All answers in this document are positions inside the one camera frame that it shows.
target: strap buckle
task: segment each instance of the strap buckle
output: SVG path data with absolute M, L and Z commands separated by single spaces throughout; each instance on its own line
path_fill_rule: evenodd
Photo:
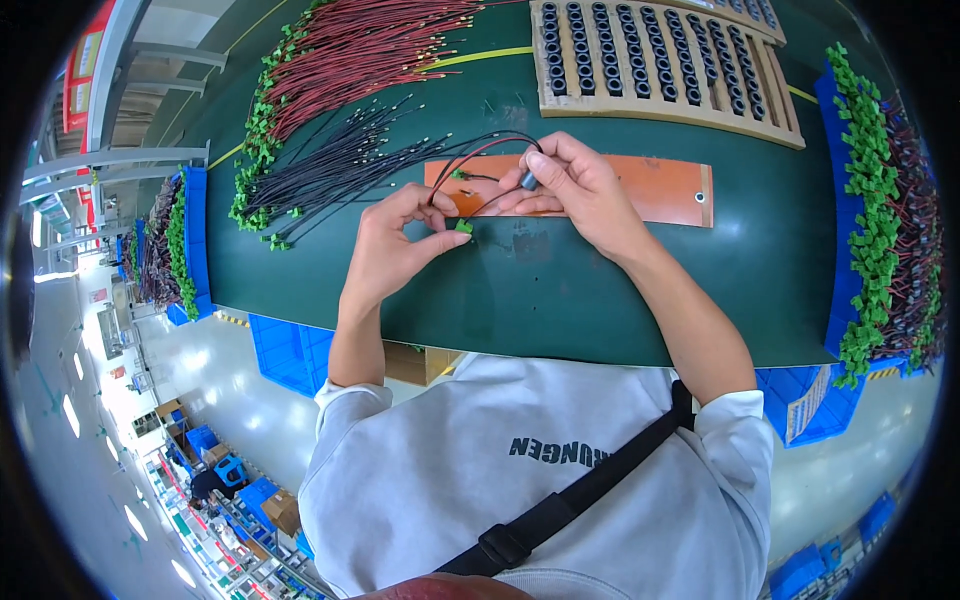
M 484 532 L 477 539 L 477 544 L 491 561 L 504 569 L 517 568 L 531 554 L 531 551 L 520 543 L 510 528 L 503 523 L 497 523 Z

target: worker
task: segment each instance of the worker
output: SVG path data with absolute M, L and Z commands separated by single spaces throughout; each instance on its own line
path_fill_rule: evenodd
M 204 507 L 205 502 L 213 502 L 215 504 L 216 496 L 213 495 L 214 490 L 219 490 L 227 500 L 232 500 L 237 491 L 242 490 L 246 486 L 246 483 L 247 482 L 244 481 L 241 482 L 240 485 L 230 487 L 217 471 L 212 468 L 202 470 L 194 475 L 190 481 L 191 497 L 189 504 L 198 511 Z
M 499 182 L 513 190 L 529 170 L 539 187 L 499 208 L 563 210 L 642 295 L 675 371 L 470 355 L 451 381 L 392 407 L 381 303 L 470 241 L 444 229 L 457 214 L 447 196 L 431 203 L 428 188 L 407 185 L 360 218 L 316 396 L 299 499 L 317 570 L 341 597 L 756 598 L 773 435 L 750 353 L 602 156 L 562 132 L 540 146 Z M 437 232 L 409 241 L 414 219 Z M 421 293 L 433 328 L 454 326 Z

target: green terminal block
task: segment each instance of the green terminal block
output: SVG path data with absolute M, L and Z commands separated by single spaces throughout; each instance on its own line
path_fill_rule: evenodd
M 454 230 L 462 231 L 463 233 L 473 233 L 473 225 L 461 219 L 457 221 L 457 227 L 455 227 Z

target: bundle of red wires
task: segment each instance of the bundle of red wires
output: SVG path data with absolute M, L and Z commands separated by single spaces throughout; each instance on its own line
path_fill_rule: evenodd
M 471 27 L 481 10 L 479 0 L 337 0 L 319 6 L 292 26 L 273 54 L 282 60 L 261 78 L 257 96 L 275 108 L 267 133 L 282 142 L 322 112 L 391 85 L 450 74 L 420 69 L 455 54 L 442 50 L 443 34 Z

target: left hand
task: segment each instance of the left hand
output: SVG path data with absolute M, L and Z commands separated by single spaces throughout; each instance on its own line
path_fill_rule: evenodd
M 362 319 L 428 262 L 470 240 L 468 233 L 446 230 L 444 217 L 457 216 L 456 204 L 443 192 L 437 192 L 433 203 L 428 204 L 429 195 L 429 187 L 407 183 L 363 211 L 347 282 L 340 295 L 341 319 Z M 415 219 L 437 232 L 411 242 L 403 226 Z

